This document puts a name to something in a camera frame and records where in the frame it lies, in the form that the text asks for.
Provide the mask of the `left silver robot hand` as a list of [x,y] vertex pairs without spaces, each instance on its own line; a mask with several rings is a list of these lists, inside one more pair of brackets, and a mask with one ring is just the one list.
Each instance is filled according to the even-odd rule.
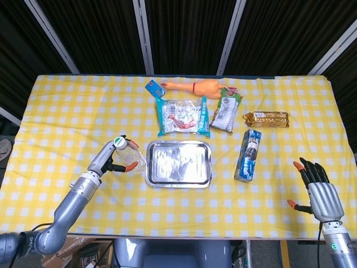
[[107,171],[115,171],[120,173],[127,173],[132,171],[138,165],[138,160],[134,160],[130,164],[117,165],[113,163],[113,154],[119,150],[124,151],[126,148],[131,148],[138,152],[138,145],[131,139],[126,138],[126,135],[120,135],[109,141],[99,151],[94,160],[90,163],[87,171],[93,171],[100,177]]

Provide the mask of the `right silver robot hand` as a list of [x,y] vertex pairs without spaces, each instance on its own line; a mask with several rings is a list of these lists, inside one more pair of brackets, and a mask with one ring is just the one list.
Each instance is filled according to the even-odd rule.
[[300,162],[294,161],[293,165],[301,174],[310,205],[299,205],[288,200],[289,206],[296,211],[314,215],[322,223],[338,222],[344,216],[344,210],[337,190],[330,183],[325,169],[320,164],[302,157]]

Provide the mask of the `clear bottle green cap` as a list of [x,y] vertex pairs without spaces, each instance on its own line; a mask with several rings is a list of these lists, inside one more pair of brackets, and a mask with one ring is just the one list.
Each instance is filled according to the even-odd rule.
[[127,171],[132,171],[136,174],[146,172],[146,160],[139,150],[139,146],[126,137],[117,136],[113,140],[113,145],[116,149],[118,160],[124,164]]

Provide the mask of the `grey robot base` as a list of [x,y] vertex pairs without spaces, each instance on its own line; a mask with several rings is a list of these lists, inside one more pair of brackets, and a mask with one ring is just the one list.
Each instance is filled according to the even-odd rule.
[[117,238],[115,268],[231,268],[228,240]]

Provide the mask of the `metal tray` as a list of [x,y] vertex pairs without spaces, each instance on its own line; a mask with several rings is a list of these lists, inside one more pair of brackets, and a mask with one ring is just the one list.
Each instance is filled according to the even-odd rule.
[[154,188],[206,188],[211,148],[204,141],[152,141],[146,150],[146,183]]

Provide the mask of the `yellow checkered tablecloth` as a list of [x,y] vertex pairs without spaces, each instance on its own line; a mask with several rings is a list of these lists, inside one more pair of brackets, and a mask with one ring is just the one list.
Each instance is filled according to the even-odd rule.
[[[0,233],[49,223],[70,185],[101,148],[127,135],[145,151],[159,131],[148,78],[39,76],[32,88],[0,188]],[[357,238],[357,165],[330,82],[322,76],[229,79],[243,96],[232,133],[210,138],[171,133],[168,140],[206,141],[213,177],[204,189],[149,186],[143,174],[111,173],[71,228],[86,235],[315,239],[318,221],[294,211],[308,194],[294,161],[326,170],[341,199],[344,226]],[[287,112],[290,126],[249,127],[249,112]],[[234,179],[244,133],[262,133],[251,182]]]

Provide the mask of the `small blue card packet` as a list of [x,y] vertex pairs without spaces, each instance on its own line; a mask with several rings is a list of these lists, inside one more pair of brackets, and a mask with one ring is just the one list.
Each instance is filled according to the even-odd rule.
[[145,86],[145,89],[154,97],[162,98],[165,95],[165,91],[154,80],[151,80]]

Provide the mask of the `blue cookie box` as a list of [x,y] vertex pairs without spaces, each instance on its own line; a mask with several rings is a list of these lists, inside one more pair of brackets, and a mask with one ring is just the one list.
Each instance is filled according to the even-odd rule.
[[252,181],[261,136],[261,132],[253,129],[249,129],[244,133],[234,174],[235,180],[242,182]]

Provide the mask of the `teal clear snack bag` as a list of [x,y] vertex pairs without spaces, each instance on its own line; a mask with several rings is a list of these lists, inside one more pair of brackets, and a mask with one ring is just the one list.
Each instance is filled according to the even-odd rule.
[[173,132],[195,133],[210,137],[207,98],[164,100],[156,98],[159,136]]

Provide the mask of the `brown cardboard box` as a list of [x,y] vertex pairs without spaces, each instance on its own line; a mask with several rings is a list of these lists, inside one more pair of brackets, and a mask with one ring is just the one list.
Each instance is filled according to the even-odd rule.
[[113,241],[70,237],[55,254],[41,259],[43,268],[113,268]]

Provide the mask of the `gold biscuit package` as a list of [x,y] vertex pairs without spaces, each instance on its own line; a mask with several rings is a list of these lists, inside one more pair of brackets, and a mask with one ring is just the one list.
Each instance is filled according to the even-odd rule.
[[254,111],[244,114],[243,119],[249,127],[288,128],[290,126],[287,112]]

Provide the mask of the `black curtain panel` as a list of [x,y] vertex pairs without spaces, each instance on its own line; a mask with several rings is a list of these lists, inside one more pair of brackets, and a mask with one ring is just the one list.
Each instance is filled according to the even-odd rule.
[[155,74],[215,75],[237,0],[145,0]]
[[82,74],[145,74],[132,0],[37,0]]
[[69,68],[23,0],[0,0],[0,107],[22,119],[39,75]]
[[357,20],[357,0],[247,0],[226,75],[305,75]]
[[323,75],[331,82],[349,145],[357,154],[357,39]]

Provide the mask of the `tan shoe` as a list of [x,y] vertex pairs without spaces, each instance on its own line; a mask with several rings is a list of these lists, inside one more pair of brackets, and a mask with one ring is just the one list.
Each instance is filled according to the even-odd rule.
[[9,139],[0,141],[0,161],[3,161],[12,151],[12,142]]

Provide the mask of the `green snack bag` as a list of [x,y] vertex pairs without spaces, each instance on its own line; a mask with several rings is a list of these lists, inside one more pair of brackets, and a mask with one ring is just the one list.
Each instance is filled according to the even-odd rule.
[[210,127],[232,133],[234,118],[242,99],[237,88],[223,88]]

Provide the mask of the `white frame post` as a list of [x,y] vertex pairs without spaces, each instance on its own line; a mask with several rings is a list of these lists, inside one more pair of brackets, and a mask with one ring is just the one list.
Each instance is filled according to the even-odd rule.
[[321,75],[357,39],[357,19],[329,48],[307,75]]
[[0,106],[0,115],[11,121],[12,123],[16,124],[17,126],[21,125],[21,120],[9,113],[7,110]]
[[155,74],[145,0],[132,0],[146,74]]
[[42,10],[41,6],[39,5],[37,0],[23,0],[30,12],[33,14],[34,18],[38,22],[38,24],[43,29],[44,33],[54,46],[55,50],[58,52],[60,57],[63,59],[66,66],[69,68],[72,74],[80,74],[79,69],[77,68],[76,64],[74,63],[72,57],[68,53],[66,47],[64,46],[63,42],[59,38],[57,32],[53,28],[51,22],[45,15],[44,11]]
[[230,25],[228,28],[228,32],[226,35],[225,43],[223,46],[221,58],[216,73],[218,76],[222,76],[224,74],[226,64],[228,62],[228,58],[235,40],[235,36],[239,28],[240,20],[244,12],[246,2],[247,0],[236,0],[234,11],[231,17]]

